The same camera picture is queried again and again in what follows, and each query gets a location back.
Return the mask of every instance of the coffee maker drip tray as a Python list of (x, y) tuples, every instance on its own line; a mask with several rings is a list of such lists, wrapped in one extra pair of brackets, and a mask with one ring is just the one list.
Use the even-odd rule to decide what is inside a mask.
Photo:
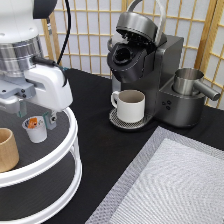
[(136, 122), (136, 123), (126, 123), (121, 121), (118, 117), (117, 117), (117, 109), (113, 109), (110, 112), (109, 115), (109, 120), (110, 122), (116, 127), (121, 129), (122, 131), (137, 131), (141, 128), (143, 128), (145, 125), (147, 125), (149, 123), (150, 120), (152, 120), (152, 116), (151, 115), (145, 115), (145, 117)]

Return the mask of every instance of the small cup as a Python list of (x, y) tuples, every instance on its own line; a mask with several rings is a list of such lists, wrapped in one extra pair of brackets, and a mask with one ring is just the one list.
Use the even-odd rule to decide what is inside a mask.
[(19, 153), (14, 134), (0, 128), (0, 173), (11, 170), (19, 162)]
[(137, 90), (113, 92), (111, 103), (117, 108), (117, 117), (126, 123), (136, 123), (145, 113), (145, 95)]
[[(37, 118), (37, 126), (35, 128), (28, 128), (29, 120), (31, 118)], [(27, 131), (30, 141), (33, 143), (43, 142), (47, 138), (47, 129), (44, 123), (44, 118), (41, 116), (35, 116), (26, 119), (22, 126)]]

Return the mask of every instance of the coffee maker lid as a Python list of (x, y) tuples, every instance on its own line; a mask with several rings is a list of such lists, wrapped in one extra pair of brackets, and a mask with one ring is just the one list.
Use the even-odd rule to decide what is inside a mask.
[(127, 9), (127, 12), (124, 12), (120, 15), (117, 24), (117, 32), (120, 33), (124, 38), (132, 38), (133, 34), (137, 34), (139, 41), (142, 37), (146, 40), (153, 42), (156, 46), (161, 44), (162, 39), (164, 39), (163, 28), (166, 22), (166, 13), (164, 7), (160, 3), (160, 0), (156, 0), (160, 9), (160, 22), (159, 27), (146, 16), (134, 13), (136, 5), (142, 0), (133, 1)]
[(130, 39), (134, 33), (150, 42), (155, 42), (158, 27), (146, 16), (134, 12), (124, 12), (120, 15), (116, 30)]

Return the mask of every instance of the single-serve coffee maker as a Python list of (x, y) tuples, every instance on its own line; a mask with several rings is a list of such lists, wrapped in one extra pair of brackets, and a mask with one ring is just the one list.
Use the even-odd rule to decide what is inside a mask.
[(145, 95), (145, 117), (125, 123), (110, 113), (110, 121), (123, 130), (136, 130), (152, 118), (176, 127), (196, 125), (206, 96), (218, 100), (220, 94), (202, 83), (203, 73), (179, 68), (184, 39), (165, 35), (166, 14), (160, 1), (157, 27), (148, 17), (134, 13), (135, 0), (120, 15), (117, 33), (108, 41), (107, 63), (113, 73), (113, 91), (137, 90)]

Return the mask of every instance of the white mug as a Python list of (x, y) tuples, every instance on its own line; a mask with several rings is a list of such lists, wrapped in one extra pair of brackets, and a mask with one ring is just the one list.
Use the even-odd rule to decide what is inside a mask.
[(144, 117), (145, 95), (142, 92), (137, 90), (115, 91), (111, 95), (111, 103), (117, 108), (117, 117), (121, 121), (135, 123)]

